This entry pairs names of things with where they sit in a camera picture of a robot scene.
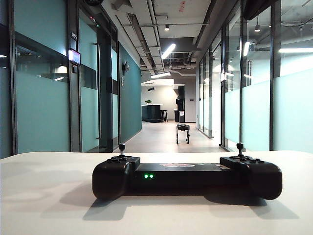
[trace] floor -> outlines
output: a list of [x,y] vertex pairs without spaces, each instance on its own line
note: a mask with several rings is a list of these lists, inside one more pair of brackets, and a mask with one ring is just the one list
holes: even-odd
[[142,122],[142,131],[126,142],[126,153],[206,153],[225,152],[219,147],[219,138],[209,139],[190,125],[190,140],[187,144],[187,132],[179,131],[179,143],[176,144],[176,125],[173,120],[162,123]]

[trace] glass wall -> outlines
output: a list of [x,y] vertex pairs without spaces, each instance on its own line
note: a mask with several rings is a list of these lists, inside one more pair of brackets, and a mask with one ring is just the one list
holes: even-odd
[[243,56],[242,142],[248,150],[269,150],[270,7],[247,21]]
[[203,60],[200,61],[199,68],[199,130],[203,131]]
[[203,58],[203,132],[220,141],[221,125],[221,32]]
[[280,77],[274,78],[274,150],[313,153],[313,1],[281,1]]
[[[237,151],[235,143],[241,140],[252,151],[313,153],[313,1],[280,0],[249,21],[240,11],[235,8],[223,27],[222,143],[233,151]],[[216,76],[221,71],[220,63],[215,61],[220,57],[215,41],[210,49],[212,65],[208,53],[199,65],[200,97],[204,91],[205,101],[204,111],[199,107],[199,120],[204,116],[205,129],[210,129],[210,113],[215,113],[214,102],[210,107],[211,102],[206,101],[211,91],[210,84],[206,87],[207,73],[211,79],[211,66],[213,78],[215,71]],[[214,100],[214,79],[212,86]]]
[[222,47],[221,47],[222,33],[219,32],[212,43],[212,94],[210,111],[210,125],[212,129],[212,136],[215,142],[220,143],[221,139],[221,61],[222,61]]
[[[116,43],[113,42],[111,48],[111,60],[112,60],[112,79],[117,82],[117,53]],[[118,137],[118,94],[114,94],[113,91],[113,138]]]
[[81,117],[83,152],[99,145],[97,88],[97,27],[79,11],[79,51],[81,53]]
[[225,82],[225,145],[236,149],[239,142],[239,105],[240,105],[240,7],[226,26],[226,82]]
[[14,1],[18,153],[70,151],[66,10]]
[[0,0],[0,158],[12,155],[12,116],[7,1]]

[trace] game controller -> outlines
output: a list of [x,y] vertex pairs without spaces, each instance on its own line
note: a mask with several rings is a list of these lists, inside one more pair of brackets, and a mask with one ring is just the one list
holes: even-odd
[[139,157],[120,155],[98,164],[92,174],[93,194],[115,200],[132,190],[197,189],[213,186],[248,186],[264,199],[277,198],[282,191],[282,172],[272,163],[239,154],[221,157],[219,164],[141,164]]

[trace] controller grip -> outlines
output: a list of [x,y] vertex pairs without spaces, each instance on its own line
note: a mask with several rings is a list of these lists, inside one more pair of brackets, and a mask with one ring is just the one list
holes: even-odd
[[267,200],[277,198],[283,189],[283,175],[280,168],[272,163],[243,165],[247,171],[252,191]]
[[111,159],[98,164],[92,173],[92,191],[96,198],[114,200],[127,190],[130,163],[112,163]]

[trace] ceiling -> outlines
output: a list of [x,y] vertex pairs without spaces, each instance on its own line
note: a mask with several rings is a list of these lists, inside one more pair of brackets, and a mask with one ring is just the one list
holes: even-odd
[[[206,15],[211,0],[111,0],[111,3],[141,57],[142,71],[154,75],[188,69],[188,74],[193,70],[195,75],[201,51],[197,39],[202,27],[209,23]],[[163,52],[172,43],[176,48],[162,60]]]

